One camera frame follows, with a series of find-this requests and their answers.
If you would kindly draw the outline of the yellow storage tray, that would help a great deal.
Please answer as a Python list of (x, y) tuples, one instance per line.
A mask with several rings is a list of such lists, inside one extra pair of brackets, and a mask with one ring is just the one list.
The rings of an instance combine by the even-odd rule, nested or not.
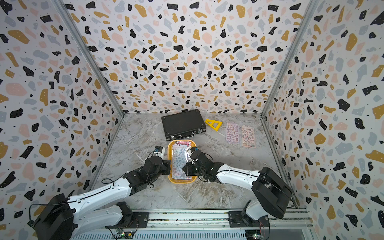
[(169, 180), (173, 184), (190, 184), (197, 177), (188, 176), (183, 167), (191, 163), (191, 148), (196, 144), (191, 140), (175, 140), (168, 145), (168, 160), (171, 161), (171, 173)]

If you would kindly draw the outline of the pink sticker sheet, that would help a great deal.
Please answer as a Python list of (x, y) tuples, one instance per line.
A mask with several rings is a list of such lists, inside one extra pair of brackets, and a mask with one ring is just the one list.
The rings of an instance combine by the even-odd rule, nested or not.
[(255, 148), (255, 130), (252, 127), (242, 126), (242, 146), (246, 148)]
[(238, 144), (240, 139), (240, 128), (235, 123), (227, 123), (226, 142)]

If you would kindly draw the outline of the holographic sticker sheet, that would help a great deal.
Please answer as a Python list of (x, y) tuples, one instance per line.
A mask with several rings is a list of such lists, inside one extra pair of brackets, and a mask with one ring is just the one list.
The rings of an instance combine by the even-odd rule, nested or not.
[(189, 154), (191, 146), (191, 142), (186, 141), (178, 141), (172, 145), (172, 179), (190, 180), (192, 178), (183, 171), (183, 167), (191, 160)]

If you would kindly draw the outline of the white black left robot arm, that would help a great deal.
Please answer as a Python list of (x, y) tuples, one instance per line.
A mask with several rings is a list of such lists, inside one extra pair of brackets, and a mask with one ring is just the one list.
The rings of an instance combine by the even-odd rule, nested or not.
[(128, 227), (133, 223), (133, 212), (126, 198), (153, 187), (159, 176), (170, 175), (171, 169), (171, 161), (151, 156), (143, 166), (106, 186), (71, 197), (54, 196), (36, 220), (30, 220), (31, 226), (39, 240), (70, 240), (94, 229)]

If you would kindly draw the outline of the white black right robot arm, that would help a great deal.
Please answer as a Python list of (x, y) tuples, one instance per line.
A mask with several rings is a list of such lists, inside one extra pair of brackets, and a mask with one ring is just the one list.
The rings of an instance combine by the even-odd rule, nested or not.
[(248, 225), (271, 215), (282, 219), (292, 199), (293, 190), (272, 169), (243, 170), (221, 162), (214, 162), (197, 147), (189, 150), (191, 161), (183, 171), (209, 183), (230, 184), (253, 192), (256, 200), (249, 200), (241, 216)]

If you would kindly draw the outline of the yellow triangle ruler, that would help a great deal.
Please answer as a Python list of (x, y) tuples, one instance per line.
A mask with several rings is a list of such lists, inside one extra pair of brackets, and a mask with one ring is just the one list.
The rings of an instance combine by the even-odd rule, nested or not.
[(222, 126), (223, 122), (221, 121), (216, 121), (216, 120), (210, 120), (210, 119), (206, 119), (205, 120), (205, 123), (211, 127), (213, 130), (215, 130), (216, 132), (219, 131), (220, 127)]

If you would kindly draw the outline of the black briefcase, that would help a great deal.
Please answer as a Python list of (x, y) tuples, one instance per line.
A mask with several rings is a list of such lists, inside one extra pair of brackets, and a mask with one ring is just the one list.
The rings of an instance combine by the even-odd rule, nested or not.
[(197, 109), (163, 116), (161, 120), (167, 141), (190, 138), (207, 130), (206, 123)]

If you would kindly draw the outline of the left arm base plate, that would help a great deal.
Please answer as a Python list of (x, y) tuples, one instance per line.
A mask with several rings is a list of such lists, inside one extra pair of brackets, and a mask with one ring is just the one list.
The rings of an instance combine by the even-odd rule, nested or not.
[(129, 216), (124, 215), (117, 224), (106, 226), (106, 228), (145, 229), (148, 224), (149, 215), (149, 212), (132, 212)]

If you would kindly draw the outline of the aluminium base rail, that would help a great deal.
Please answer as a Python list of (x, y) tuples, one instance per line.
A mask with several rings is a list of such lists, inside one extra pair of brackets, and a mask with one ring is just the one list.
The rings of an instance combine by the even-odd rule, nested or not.
[(266, 216), (248, 227), (240, 210), (144, 210), (125, 229), (97, 229), (76, 240), (315, 240), (305, 210), (290, 209), (283, 219)]

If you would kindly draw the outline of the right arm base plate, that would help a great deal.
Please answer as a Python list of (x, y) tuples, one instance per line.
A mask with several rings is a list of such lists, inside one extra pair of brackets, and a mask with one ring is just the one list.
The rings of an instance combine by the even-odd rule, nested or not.
[(228, 217), (231, 228), (268, 228), (270, 226), (267, 216), (253, 220), (242, 211), (229, 211)]

